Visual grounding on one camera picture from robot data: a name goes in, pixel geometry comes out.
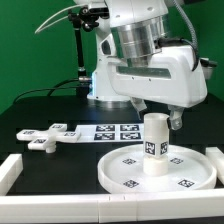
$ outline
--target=table surface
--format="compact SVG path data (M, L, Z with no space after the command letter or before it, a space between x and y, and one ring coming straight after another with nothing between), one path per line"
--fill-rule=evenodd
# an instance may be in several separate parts
M147 102L150 112L169 113L167 106ZM213 95L183 114L183 127L171 131L170 144L201 153L205 147L224 145L224 102ZM0 163L10 153L22 153L24 170L8 195L59 195L107 193L97 179L97 163L111 150L134 143L57 143L56 152L29 151L27 142L16 140L22 129L47 130L66 123L74 131L80 124L141 123L130 106L106 109L91 106L75 96L29 97L19 100L0 115ZM223 223L224 217L149 221L146 223Z

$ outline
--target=white round plate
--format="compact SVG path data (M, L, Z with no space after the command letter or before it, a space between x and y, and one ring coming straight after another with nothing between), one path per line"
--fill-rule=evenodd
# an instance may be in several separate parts
M217 171L196 151L169 146L168 173L151 177L143 172L143 145L126 146L101 158L98 178L110 193L167 192L215 187Z

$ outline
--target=white cylinder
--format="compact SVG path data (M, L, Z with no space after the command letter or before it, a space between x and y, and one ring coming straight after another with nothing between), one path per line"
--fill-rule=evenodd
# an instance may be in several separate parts
M56 144L53 146L48 146L46 148L46 153L54 153L54 152L56 152Z
M144 153L160 158L168 153L169 128L168 115L150 113L144 116Z
M143 171L152 177L162 176L168 173L168 156L162 156L159 159L144 156Z

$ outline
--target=white block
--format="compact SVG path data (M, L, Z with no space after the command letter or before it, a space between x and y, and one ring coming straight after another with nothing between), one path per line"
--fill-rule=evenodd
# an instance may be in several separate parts
M137 221L135 194L112 194L99 201L99 223Z
M18 140L31 141L28 148L31 150L46 150L53 153L56 150L56 142L75 143L81 133L65 132L67 124L53 124L47 131L22 130L16 136Z
M0 195L5 196L23 170L22 155L12 154L0 167Z
M217 147L206 148L206 156L217 169L218 179L224 184L224 154Z
M138 194L137 221L224 216L224 190Z
M0 223L98 223L104 195L0 197Z

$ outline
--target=white cable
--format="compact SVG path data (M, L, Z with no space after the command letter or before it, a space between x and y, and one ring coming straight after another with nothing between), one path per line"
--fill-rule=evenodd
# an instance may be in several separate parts
M67 11L67 10L69 10L69 9L74 9L74 8L82 7L82 6L85 6L85 5L86 5L86 4L73 5L73 6L70 6L70 7L68 7L68 8L62 9L61 11L55 13L53 16L51 16L50 18L48 18L44 23L42 23L42 24L40 25L40 27L35 31L35 34L39 33L40 30L45 29L45 28L44 28L44 25L45 25L46 23L48 23L50 20L52 20L54 17L56 17L57 15L61 14L62 12L65 12L65 11Z
M51 26L55 25L56 23L58 23L58 22L60 22L60 21L62 21L62 20L64 20L64 19L67 19L67 18L68 18L68 16L65 16L65 17L63 17L63 18L61 18L61 19L58 19L58 20L54 21L53 23L50 23L49 25L44 26L42 29L39 29L38 32L36 31L35 33L36 33L36 34L37 34L37 33L40 33L40 32L42 32L42 31L44 31L45 29L48 29L48 28L50 28Z

